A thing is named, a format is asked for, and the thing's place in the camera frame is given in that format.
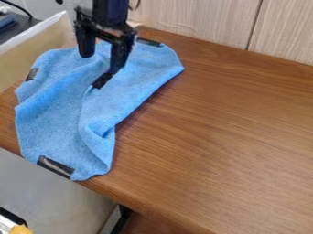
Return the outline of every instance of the yellow object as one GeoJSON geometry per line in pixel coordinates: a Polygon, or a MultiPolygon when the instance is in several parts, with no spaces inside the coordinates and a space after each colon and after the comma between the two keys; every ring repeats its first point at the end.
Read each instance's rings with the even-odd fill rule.
{"type": "Polygon", "coordinates": [[[21,225],[13,227],[10,234],[32,234],[32,232],[25,225],[21,225]]]}

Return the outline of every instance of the blue microfiber towel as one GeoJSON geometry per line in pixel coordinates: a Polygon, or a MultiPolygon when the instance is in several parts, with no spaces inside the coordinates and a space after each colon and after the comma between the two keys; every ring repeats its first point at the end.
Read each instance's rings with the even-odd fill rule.
{"type": "Polygon", "coordinates": [[[91,84],[109,69],[111,45],[102,42],[91,58],[77,48],[42,54],[33,80],[16,89],[16,131],[22,155],[41,155],[71,167],[71,180],[110,171],[115,125],[183,67],[169,47],[136,43],[125,68],[100,90],[91,84]]]}

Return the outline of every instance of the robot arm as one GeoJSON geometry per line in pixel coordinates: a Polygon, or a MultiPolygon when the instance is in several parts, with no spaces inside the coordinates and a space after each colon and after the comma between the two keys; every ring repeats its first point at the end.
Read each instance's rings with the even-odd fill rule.
{"type": "Polygon", "coordinates": [[[100,89],[123,68],[132,51],[136,31],[126,23],[128,8],[129,0],[93,0],[92,10],[75,8],[74,26],[82,58],[94,54],[97,37],[112,44],[110,68],[92,84],[94,88],[100,89]]]}

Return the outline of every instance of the wooden tabletop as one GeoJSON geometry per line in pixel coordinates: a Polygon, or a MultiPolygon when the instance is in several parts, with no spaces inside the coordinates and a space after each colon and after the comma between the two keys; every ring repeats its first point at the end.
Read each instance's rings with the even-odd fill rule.
{"type": "MultiPolygon", "coordinates": [[[[186,70],[118,125],[112,171],[81,183],[186,232],[313,233],[313,68],[165,32],[186,70]]],[[[19,154],[12,87],[0,146],[19,154]]]]}

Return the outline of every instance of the cable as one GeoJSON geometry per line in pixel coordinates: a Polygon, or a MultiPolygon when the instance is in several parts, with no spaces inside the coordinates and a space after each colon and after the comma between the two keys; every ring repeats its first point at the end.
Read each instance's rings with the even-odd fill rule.
{"type": "Polygon", "coordinates": [[[16,5],[16,4],[11,3],[9,1],[6,1],[6,0],[0,0],[0,2],[4,2],[5,4],[8,4],[8,5],[11,5],[11,6],[17,8],[17,9],[20,9],[21,11],[25,12],[29,16],[30,19],[33,18],[33,16],[26,9],[24,9],[22,6],[16,5]]]}
{"type": "Polygon", "coordinates": [[[140,6],[140,4],[141,4],[141,0],[138,0],[138,1],[137,1],[137,4],[135,5],[135,7],[128,6],[128,8],[129,8],[131,11],[135,11],[136,9],[138,9],[138,7],[140,6]]]}
{"type": "Polygon", "coordinates": [[[28,8],[27,8],[27,3],[25,0],[22,0],[22,3],[23,3],[23,7],[28,11],[28,8]]]}

